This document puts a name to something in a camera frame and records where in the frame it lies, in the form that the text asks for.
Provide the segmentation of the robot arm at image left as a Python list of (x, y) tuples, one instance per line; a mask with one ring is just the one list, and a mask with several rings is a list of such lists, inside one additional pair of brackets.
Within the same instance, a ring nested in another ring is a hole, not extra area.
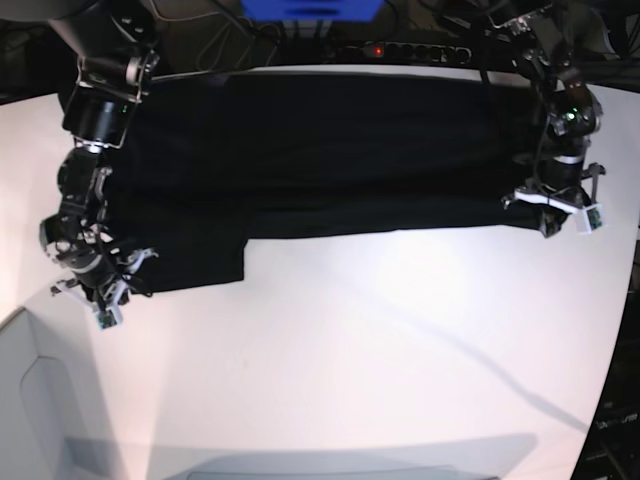
[(71, 273), (51, 292), (91, 310), (98, 327), (122, 323), (132, 293), (149, 292), (136, 274), (156, 252), (134, 248), (107, 228), (106, 160), (120, 149), (159, 61), (153, 15), (138, 1), (91, 1), (51, 27), (77, 53), (78, 76), (63, 128), (74, 146), (58, 171), (58, 211), (40, 224), (45, 254)]

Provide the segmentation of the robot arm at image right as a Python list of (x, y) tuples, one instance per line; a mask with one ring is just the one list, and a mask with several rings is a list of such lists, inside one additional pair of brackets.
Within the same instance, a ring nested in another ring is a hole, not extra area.
[(605, 225), (597, 192), (606, 169), (586, 162), (591, 136), (600, 128), (602, 107), (574, 64), (554, 3), (488, 1), (485, 15), (491, 33), (508, 38), (515, 65), (537, 98), (537, 139), (532, 154), (523, 159), (531, 174), (503, 197), (503, 206), (534, 206), (539, 231), (546, 238), (559, 233), (568, 218), (574, 219), (579, 233), (592, 234)]

